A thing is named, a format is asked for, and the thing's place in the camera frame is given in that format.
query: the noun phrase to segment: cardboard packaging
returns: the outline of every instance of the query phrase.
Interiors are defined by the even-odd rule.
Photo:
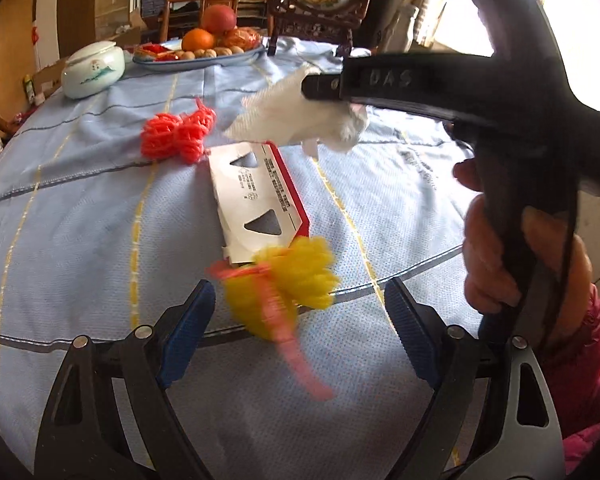
[[[69,58],[63,57],[33,75],[33,89],[36,95],[43,93],[48,98],[60,88],[62,70],[64,70],[67,59]]]
[[[244,163],[249,156],[251,164]],[[217,146],[208,158],[230,263],[251,262],[267,246],[288,247],[309,235],[309,219],[273,143]]]

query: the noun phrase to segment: orange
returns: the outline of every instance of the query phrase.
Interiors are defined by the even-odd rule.
[[[182,38],[182,49],[189,52],[194,50],[207,50],[216,46],[216,38],[202,28],[194,28]]]

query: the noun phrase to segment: white cloth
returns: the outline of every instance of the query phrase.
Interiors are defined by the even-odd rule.
[[[368,125],[366,108],[346,102],[310,101],[302,95],[302,80],[320,69],[305,63],[274,85],[242,100],[246,109],[225,131],[235,140],[279,146],[302,142],[307,155],[317,158],[320,139],[329,149],[348,152]]]

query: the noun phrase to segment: red apple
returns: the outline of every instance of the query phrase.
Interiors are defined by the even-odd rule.
[[[212,34],[224,34],[235,28],[237,19],[234,10],[226,5],[212,5],[202,14],[201,26]]]

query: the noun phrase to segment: red yarn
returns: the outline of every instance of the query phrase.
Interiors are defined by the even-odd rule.
[[[199,161],[205,153],[202,139],[214,127],[216,113],[199,97],[196,104],[198,110],[192,114],[157,114],[149,119],[140,133],[140,152],[153,160],[180,153],[187,164]]]

